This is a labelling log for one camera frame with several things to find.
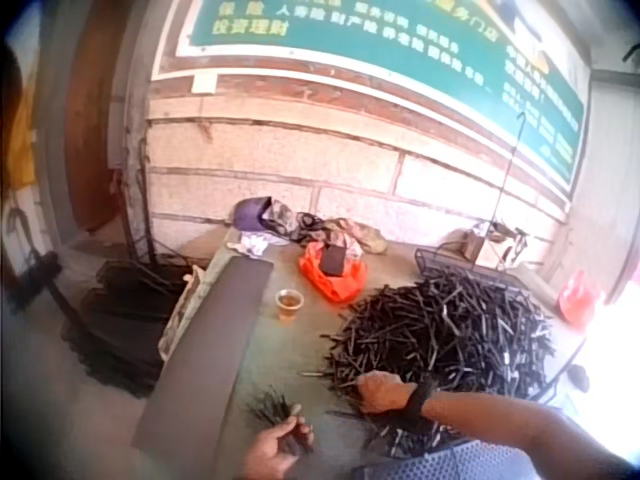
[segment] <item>wooden door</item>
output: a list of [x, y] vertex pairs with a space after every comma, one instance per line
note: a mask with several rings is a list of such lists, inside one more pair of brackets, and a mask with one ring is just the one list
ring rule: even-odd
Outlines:
[[67, 183], [73, 215], [93, 231], [118, 213], [107, 164], [111, 84], [134, 0], [94, 0], [76, 51], [65, 115]]

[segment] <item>orange plastic bag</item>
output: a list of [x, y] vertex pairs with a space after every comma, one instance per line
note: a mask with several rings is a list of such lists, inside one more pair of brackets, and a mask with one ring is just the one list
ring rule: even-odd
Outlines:
[[300, 257], [302, 274], [331, 302], [341, 303], [353, 300], [364, 288], [367, 281], [367, 266], [360, 260], [345, 259], [342, 277], [327, 277], [320, 271], [322, 242], [307, 245]]
[[589, 287], [584, 272], [580, 270], [573, 274], [560, 293], [558, 307], [568, 323], [584, 330], [593, 318], [596, 305], [603, 299], [604, 293]]

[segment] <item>pile of black metal parts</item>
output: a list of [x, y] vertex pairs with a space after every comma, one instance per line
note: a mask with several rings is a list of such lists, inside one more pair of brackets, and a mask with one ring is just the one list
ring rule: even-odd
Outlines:
[[[335, 335], [327, 368], [331, 388], [359, 403], [357, 377], [371, 370], [398, 374], [404, 382], [430, 375], [438, 389], [530, 398], [545, 385], [544, 360], [554, 354], [542, 309], [522, 290], [474, 277], [465, 269], [426, 269], [413, 286], [385, 285], [349, 307]], [[431, 424], [405, 432], [379, 417], [362, 417], [392, 457], [416, 457], [461, 440]]]
[[[275, 427], [291, 415], [298, 415], [301, 409], [300, 404], [290, 403], [282, 393], [273, 387], [254, 396], [248, 406], [249, 414], [258, 420], [262, 427]], [[301, 434], [298, 429], [285, 435], [280, 441], [280, 447], [285, 452], [296, 456], [313, 452], [313, 447], [307, 442], [306, 436]]]
[[136, 397], [153, 391], [164, 366], [158, 342], [191, 272], [131, 261], [102, 266], [100, 288], [87, 292], [63, 332], [91, 377]]

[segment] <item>black phone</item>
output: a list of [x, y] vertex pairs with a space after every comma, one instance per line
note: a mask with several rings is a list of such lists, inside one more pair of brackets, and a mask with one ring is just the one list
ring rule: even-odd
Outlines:
[[320, 271], [327, 277], [341, 277], [344, 274], [344, 260], [347, 256], [345, 247], [325, 245], [320, 257]]

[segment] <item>concrete table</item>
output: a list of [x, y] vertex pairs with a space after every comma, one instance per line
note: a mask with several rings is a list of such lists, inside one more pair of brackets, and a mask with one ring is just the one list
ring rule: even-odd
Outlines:
[[[238, 232], [231, 230], [226, 241], [237, 241]], [[362, 295], [389, 284], [401, 286], [420, 279], [413, 260], [415, 248], [390, 244], [386, 255], [366, 255], [369, 274]], [[303, 405], [303, 414], [314, 426], [316, 451], [295, 465], [294, 476], [305, 479], [349, 478], [354, 467], [381, 461], [383, 458], [362, 452], [367, 430], [357, 421], [327, 415], [327, 410], [348, 411], [346, 402], [327, 389], [328, 381], [304, 378], [300, 371], [323, 368], [322, 357], [330, 343], [319, 338], [334, 333], [341, 325], [339, 307], [331, 305], [304, 278], [298, 268], [303, 249], [295, 244], [270, 246], [264, 258], [274, 263], [274, 270], [264, 292], [260, 316], [249, 341], [234, 392], [227, 406], [222, 437], [215, 452], [213, 478], [231, 479], [238, 475], [242, 459], [259, 426], [246, 412], [251, 397], [273, 386], [292, 402]], [[203, 285], [189, 306], [182, 330], [188, 325], [201, 299], [227, 263], [236, 255], [222, 247], [207, 268]], [[290, 325], [278, 321], [275, 296], [285, 288], [294, 288], [305, 297], [305, 304]], [[580, 343], [581, 337], [559, 321], [552, 322], [552, 335], [558, 353], [547, 361], [547, 378], [552, 378]]]

